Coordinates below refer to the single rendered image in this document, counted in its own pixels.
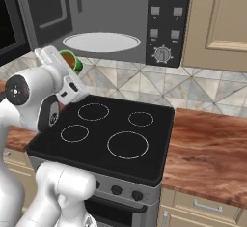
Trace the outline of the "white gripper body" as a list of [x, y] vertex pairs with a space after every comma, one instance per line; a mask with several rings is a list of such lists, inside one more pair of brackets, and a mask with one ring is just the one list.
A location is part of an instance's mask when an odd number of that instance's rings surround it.
[[35, 55], [41, 61], [41, 67], [48, 71], [54, 80], [62, 80], [72, 73], [72, 69], [54, 46], [36, 48]]

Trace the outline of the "beige drawer front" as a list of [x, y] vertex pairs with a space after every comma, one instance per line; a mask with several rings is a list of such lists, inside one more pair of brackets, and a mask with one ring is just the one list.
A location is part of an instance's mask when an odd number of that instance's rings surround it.
[[[213, 208], [217, 208], [219, 206], [223, 207], [222, 213], [214, 213], [210, 211], [205, 211], [200, 208], [196, 208], [193, 206], [193, 201], [197, 199], [199, 204], [210, 206]], [[207, 200], [204, 198], [200, 198], [198, 196], [193, 196], [181, 192], [177, 192], [174, 199], [174, 206], [178, 209], [189, 210], [192, 213], [200, 213], [206, 216], [212, 216], [214, 218], [222, 218], [227, 221], [236, 221], [239, 214], [241, 213], [241, 209], [239, 207], [215, 202], [212, 200]]]

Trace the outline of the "green cup with brown drink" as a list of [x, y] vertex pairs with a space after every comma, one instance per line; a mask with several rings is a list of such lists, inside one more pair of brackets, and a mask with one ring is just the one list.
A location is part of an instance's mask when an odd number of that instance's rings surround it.
[[75, 73], [80, 73], [83, 70], [82, 62], [70, 50], [61, 50], [60, 55], [66, 60]]

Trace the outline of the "black oven door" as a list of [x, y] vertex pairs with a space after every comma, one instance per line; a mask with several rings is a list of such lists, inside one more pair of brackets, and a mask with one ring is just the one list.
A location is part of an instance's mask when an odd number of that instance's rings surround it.
[[95, 220], [111, 227], [132, 227], [132, 216], [135, 213], [98, 204], [92, 200], [87, 200], [85, 206]]

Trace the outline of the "white microwave turntable plate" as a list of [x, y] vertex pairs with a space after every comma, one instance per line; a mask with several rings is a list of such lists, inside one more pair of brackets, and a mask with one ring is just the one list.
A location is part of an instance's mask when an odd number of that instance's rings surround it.
[[111, 53], [135, 48], [141, 44], [141, 41], [127, 34], [91, 32], [66, 37], [63, 44], [84, 52]]

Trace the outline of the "dark grey microwave oven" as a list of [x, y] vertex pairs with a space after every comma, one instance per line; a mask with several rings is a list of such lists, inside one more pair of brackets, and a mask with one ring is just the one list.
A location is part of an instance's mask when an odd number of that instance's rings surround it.
[[111, 53], [75, 50], [85, 57], [177, 68], [189, 0], [76, 0], [73, 35], [91, 32], [138, 38], [135, 48]]

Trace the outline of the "beige base cupboard door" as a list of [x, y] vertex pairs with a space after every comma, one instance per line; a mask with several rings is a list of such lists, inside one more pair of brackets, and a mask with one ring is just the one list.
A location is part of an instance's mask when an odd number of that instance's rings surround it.
[[[162, 226], [163, 213], [159, 216], [157, 227]], [[214, 221], [202, 217], [190, 218], [169, 213], [166, 227], [238, 227], [234, 224]]]

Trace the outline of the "dark microwave door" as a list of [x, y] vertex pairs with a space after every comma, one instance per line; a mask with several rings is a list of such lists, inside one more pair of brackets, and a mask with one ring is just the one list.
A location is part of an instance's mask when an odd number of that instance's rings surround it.
[[71, 32], [69, 0], [0, 0], [0, 66]]

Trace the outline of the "beige base cupboard run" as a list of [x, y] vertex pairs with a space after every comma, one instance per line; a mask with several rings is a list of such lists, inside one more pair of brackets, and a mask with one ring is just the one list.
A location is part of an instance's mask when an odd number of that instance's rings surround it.
[[3, 159], [8, 170], [19, 180], [25, 190], [25, 200], [22, 210], [25, 212], [37, 193], [35, 171], [25, 152], [5, 149]]

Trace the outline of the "beige wall cupboard door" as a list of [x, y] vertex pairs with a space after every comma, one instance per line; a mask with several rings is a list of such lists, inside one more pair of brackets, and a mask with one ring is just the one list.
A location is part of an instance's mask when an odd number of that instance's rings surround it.
[[247, 0], [190, 0], [182, 64], [247, 72]]

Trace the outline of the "black hob stove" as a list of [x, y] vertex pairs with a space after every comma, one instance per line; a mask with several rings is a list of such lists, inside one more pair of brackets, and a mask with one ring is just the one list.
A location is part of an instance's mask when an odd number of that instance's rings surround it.
[[[161, 182], [175, 110], [125, 99], [87, 96], [66, 106], [57, 123], [26, 152], [34, 168], [56, 161], [87, 170], [100, 182], [94, 196], [134, 208], [132, 227], [156, 227]], [[113, 185], [123, 189], [114, 195]], [[143, 193], [135, 201], [134, 190]]]

